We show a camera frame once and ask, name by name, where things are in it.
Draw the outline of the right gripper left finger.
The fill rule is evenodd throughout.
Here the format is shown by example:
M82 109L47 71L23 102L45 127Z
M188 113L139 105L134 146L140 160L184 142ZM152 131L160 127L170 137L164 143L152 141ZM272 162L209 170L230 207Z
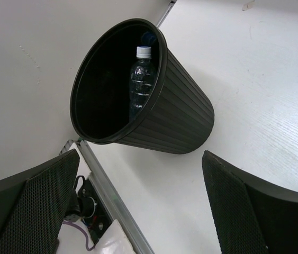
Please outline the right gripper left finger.
M76 179L76 150L0 180L0 253L55 253Z

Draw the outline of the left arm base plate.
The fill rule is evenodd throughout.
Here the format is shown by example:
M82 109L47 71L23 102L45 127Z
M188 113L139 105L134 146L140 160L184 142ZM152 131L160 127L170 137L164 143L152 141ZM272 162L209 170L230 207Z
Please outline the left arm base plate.
M64 222L76 223L78 221L86 227L89 235L86 238L91 239L94 244L99 242L112 224L94 186L82 175L75 179L64 216Z

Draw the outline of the clear unlabelled plastic bottle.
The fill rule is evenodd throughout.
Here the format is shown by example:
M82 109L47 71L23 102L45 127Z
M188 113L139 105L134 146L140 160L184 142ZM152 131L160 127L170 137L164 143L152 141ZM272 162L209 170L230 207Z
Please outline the clear unlabelled plastic bottle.
M136 62L130 69L129 78L129 121L143 109L156 79L156 69L151 62L151 47L138 46Z

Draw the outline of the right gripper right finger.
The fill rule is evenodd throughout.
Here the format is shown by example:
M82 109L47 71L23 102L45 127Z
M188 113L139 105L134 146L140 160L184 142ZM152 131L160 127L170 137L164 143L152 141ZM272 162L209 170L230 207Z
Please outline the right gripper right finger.
M298 192L210 151L202 170L222 253L298 253Z

